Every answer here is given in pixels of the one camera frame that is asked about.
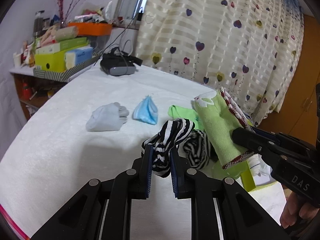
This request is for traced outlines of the person's right hand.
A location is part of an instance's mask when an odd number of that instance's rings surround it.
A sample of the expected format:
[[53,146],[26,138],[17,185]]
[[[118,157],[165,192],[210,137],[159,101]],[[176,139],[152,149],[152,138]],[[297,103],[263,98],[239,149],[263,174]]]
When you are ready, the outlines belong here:
[[280,217],[280,224],[283,228],[293,226],[297,218],[312,220],[318,213],[319,208],[312,206],[310,203],[304,203],[299,207],[298,196],[291,192],[287,198],[285,207]]

